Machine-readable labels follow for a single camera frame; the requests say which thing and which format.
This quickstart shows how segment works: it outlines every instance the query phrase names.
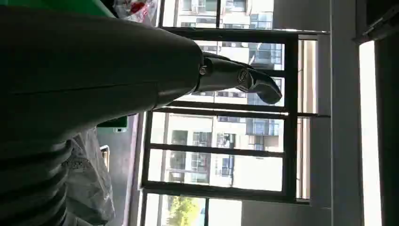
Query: green object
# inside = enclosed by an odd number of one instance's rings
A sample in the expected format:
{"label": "green object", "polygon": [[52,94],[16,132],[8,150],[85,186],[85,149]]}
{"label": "green object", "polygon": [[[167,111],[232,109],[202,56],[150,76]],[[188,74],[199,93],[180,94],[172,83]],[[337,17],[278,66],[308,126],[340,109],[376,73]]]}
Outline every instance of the green object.
{"label": "green object", "polygon": [[59,12],[115,17],[100,0],[0,0],[0,5],[51,9]]}

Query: tree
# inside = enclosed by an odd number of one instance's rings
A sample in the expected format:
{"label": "tree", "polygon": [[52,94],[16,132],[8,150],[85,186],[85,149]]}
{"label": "tree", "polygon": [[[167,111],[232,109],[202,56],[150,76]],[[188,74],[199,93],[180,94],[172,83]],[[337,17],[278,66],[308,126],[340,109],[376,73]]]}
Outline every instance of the tree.
{"label": "tree", "polygon": [[168,219],[169,226],[192,226],[192,223],[198,216],[199,210],[200,207],[197,199],[174,196]]}

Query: vacuum hose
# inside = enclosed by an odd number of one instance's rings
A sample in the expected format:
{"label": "vacuum hose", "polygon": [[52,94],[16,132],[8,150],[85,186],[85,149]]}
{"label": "vacuum hose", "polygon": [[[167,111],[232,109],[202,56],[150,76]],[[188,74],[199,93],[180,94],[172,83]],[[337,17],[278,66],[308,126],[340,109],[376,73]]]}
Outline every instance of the vacuum hose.
{"label": "vacuum hose", "polygon": [[62,167],[71,141],[1,145],[0,225],[61,226],[66,218]]}

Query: black window frame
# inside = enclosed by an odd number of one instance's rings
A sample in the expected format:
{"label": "black window frame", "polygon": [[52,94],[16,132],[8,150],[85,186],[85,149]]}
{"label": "black window frame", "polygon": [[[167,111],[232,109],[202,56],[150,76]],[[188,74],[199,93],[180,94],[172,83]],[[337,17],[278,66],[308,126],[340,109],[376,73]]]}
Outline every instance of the black window frame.
{"label": "black window frame", "polygon": [[[265,202],[281,202],[294,204],[308,204],[308,202],[298,201],[296,199],[296,155],[297,155],[297,120],[298,118],[317,117],[317,114],[299,113],[298,112],[298,41],[300,40],[300,32],[271,31],[259,29],[223,29],[221,28],[221,0],[218,0],[216,10],[216,28],[188,28],[188,27],[164,27],[163,8],[165,0],[161,0],[160,4],[160,21],[159,27],[171,33],[192,39],[192,40],[209,40],[209,41],[225,41],[225,42],[248,42],[248,43],[275,43],[283,44],[284,47],[284,70],[270,70],[257,68],[274,78],[284,78],[284,106],[273,105],[240,105],[240,104],[223,104],[223,103],[203,103],[190,101],[174,101],[168,106],[149,111],[146,113],[146,127],[144,135],[144,162],[141,184],[143,189],[143,204],[141,225],[145,225],[146,197],[148,193],[160,195],[177,195],[206,198],[205,207],[205,225],[208,221],[209,199],[235,199],[235,200],[254,200]],[[260,118],[260,119],[281,119],[283,125],[283,153],[274,153],[268,151],[257,150],[240,150],[234,148],[217,148],[217,147],[195,147],[186,145],[167,145],[152,144],[152,114],[154,112],[164,113],[180,113],[193,115],[208,115],[221,117],[240,117],[240,118]],[[239,189],[235,187],[217,187],[191,185],[181,183],[158,182],[148,180],[149,157],[151,149],[160,150],[176,150],[186,152],[206,152],[206,153],[223,153],[227,155],[250,155],[257,158],[278,157],[283,159],[283,179],[282,191],[261,191],[252,189]]]}

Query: glass pane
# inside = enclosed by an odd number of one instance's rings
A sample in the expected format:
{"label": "glass pane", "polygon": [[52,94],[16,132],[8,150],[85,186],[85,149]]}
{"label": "glass pane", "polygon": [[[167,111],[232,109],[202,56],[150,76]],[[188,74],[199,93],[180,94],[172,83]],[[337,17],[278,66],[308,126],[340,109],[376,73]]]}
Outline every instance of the glass pane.
{"label": "glass pane", "polygon": [[205,198],[148,194],[146,226],[203,226]]}
{"label": "glass pane", "polygon": [[[175,167],[174,162],[184,164]],[[282,158],[151,150],[149,180],[281,191]]]}
{"label": "glass pane", "polygon": [[209,226],[241,226],[242,202],[209,199]]}
{"label": "glass pane", "polygon": [[300,40],[298,46],[298,112],[317,113],[317,41]]}
{"label": "glass pane", "polygon": [[284,120],[154,113],[152,122],[152,143],[283,152]]}
{"label": "glass pane", "polygon": [[[219,54],[232,60],[252,65],[258,69],[284,70],[284,44],[248,43],[233,41],[195,41],[206,52]],[[273,78],[280,88],[283,98],[273,106],[284,106],[285,80]],[[200,92],[182,96],[180,101],[211,102],[241,105],[269,105],[255,93],[244,93],[238,89],[218,92]]]}
{"label": "glass pane", "polygon": [[[285,79],[273,78],[278,87],[280,87],[283,98],[272,106],[284,106],[285,95]],[[177,100],[179,101],[194,101],[207,103],[224,103],[224,104],[239,104],[239,105],[269,105],[263,102],[256,93],[244,93],[241,90],[232,88],[221,91],[208,91],[191,93],[184,95]]]}
{"label": "glass pane", "polygon": [[252,2],[252,7],[247,8],[245,0],[222,1],[221,19],[224,24],[242,24],[240,29],[272,29],[273,1]]}
{"label": "glass pane", "polygon": [[165,0],[163,25],[216,28],[216,9],[217,0]]}
{"label": "glass pane", "polygon": [[296,197],[298,199],[310,199],[310,126],[310,119],[298,119],[296,155]]}

